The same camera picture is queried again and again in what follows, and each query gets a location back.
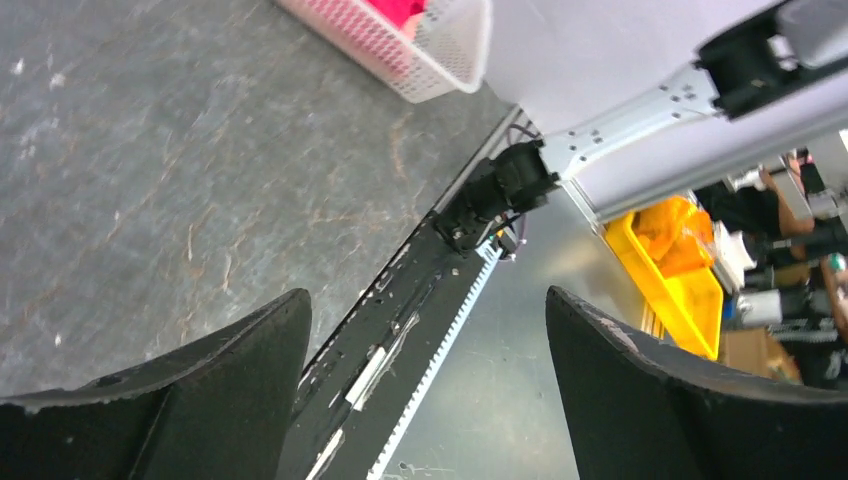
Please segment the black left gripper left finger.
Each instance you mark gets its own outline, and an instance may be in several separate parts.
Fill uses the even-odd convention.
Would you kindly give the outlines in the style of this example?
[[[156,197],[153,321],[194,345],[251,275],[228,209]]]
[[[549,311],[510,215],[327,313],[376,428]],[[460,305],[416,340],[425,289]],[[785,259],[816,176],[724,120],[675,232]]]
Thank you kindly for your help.
[[[271,479],[309,342],[291,290],[216,332],[75,390],[1,401],[5,479]]]

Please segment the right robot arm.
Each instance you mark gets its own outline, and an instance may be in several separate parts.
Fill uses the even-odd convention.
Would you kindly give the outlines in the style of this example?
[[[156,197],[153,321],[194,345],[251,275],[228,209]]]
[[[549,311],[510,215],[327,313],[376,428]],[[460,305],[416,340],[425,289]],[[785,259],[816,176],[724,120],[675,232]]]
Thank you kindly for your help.
[[[780,1],[716,35],[657,86],[563,135],[507,147],[462,185],[434,229],[465,254],[630,144],[685,123],[732,123],[846,76],[846,2]]]

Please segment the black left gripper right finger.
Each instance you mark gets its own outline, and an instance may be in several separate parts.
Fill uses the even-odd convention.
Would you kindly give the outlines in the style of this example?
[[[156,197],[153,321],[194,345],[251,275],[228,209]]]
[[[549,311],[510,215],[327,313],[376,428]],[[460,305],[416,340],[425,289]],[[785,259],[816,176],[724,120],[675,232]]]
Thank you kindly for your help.
[[[703,359],[552,286],[547,337],[583,479],[843,479],[847,396]]]

